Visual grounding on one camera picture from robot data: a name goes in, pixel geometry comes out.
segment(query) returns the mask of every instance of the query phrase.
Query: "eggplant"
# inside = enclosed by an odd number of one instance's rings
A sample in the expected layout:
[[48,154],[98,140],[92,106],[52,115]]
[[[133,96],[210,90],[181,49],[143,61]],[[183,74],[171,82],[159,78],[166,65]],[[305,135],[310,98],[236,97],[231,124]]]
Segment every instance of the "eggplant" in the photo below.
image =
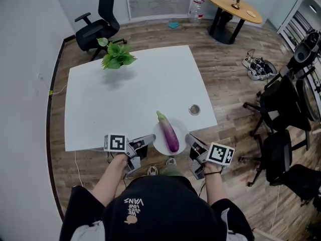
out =
[[159,110],[156,113],[170,151],[173,153],[177,152],[180,148],[180,143],[172,125]]

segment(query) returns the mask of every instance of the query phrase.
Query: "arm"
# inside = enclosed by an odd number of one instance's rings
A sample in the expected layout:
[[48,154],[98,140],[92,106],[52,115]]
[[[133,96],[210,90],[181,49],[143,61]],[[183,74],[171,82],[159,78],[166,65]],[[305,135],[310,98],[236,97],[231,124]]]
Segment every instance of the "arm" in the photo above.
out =
[[91,191],[92,195],[101,202],[102,205],[107,206],[114,199],[117,187],[127,165],[127,159],[128,157],[125,154],[115,156],[107,167],[104,175]]
[[[204,173],[218,172],[217,164],[206,162]],[[207,203],[218,214],[229,208],[227,214],[228,228],[234,233],[242,234],[248,241],[253,241],[252,229],[242,211],[227,198],[220,174],[206,175]]]
[[80,20],[84,20],[89,25],[89,24],[91,24],[90,20],[88,19],[89,15],[91,15],[91,13],[86,13],[82,16],[79,16],[78,18],[75,19],[75,22],[78,22]]
[[106,205],[115,197],[126,164],[127,156],[117,155],[91,192],[81,186],[72,188],[59,241],[69,241],[78,227],[101,220]]
[[[218,172],[216,164],[211,162],[205,163],[204,173]],[[205,176],[207,203],[211,206],[215,202],[227,198],[222,178],[220,174],[211,174]]]

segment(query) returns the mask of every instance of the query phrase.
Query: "sneaker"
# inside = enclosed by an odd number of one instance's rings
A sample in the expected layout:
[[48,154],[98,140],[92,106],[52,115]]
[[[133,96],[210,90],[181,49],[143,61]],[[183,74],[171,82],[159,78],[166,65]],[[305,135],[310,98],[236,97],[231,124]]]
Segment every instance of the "sneaker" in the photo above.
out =
[[169,164],[174,164],[174,165],[176,165],[176,160],[175,160],[173,157],[170,157],[170,158],[166,161],[166,165],[169,165]]
[[147,176],[158,175],[158,169],[155,166],[150,166],[147,170]]

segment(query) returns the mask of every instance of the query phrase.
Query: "blue object on floor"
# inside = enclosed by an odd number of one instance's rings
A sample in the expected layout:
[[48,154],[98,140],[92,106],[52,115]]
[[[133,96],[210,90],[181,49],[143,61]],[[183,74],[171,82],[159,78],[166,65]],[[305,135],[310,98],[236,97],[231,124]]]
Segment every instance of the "blue object on floor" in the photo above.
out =
[[170,22],[169,23],[169,28],[171,29],[176,29],[179,26],[178,22]]

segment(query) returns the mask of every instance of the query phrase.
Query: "green leaves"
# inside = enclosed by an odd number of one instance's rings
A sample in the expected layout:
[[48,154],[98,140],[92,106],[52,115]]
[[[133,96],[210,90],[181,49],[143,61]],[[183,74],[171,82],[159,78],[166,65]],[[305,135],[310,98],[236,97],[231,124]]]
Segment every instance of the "green leaves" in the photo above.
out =
[[137,59],[133,56],[133,55],[129,55],[129,56],[124,56],[123,58],[123,64],[124,65],[129,65],[131,63],[133,63],[134,61],[136,61]]
[[101,65],[104,69],[119,69],[122,65],[129,65],[137,60],[129,51],[129,47],[119,46],[113,43],[108,45],[108,54],[104,56]]
[[120,52],[120,46],[110,43],[110,45],[108,46],[108,53],[112,56],[117,56],[119,55]]
[[118,62],[117,58],[113,58],[110,60],[110,63],[108,65],[109,69],[119,69],[121,67],[120,63]]
[[104,58],[102,59],[101,65],[104,66],[104,69],[108,68],[108,65],[112,59],[112,56],[109,54],[106,54]]
[[102,47],[105,47],[108,45],[108,39],[106,38],[97,38],[98,44]]

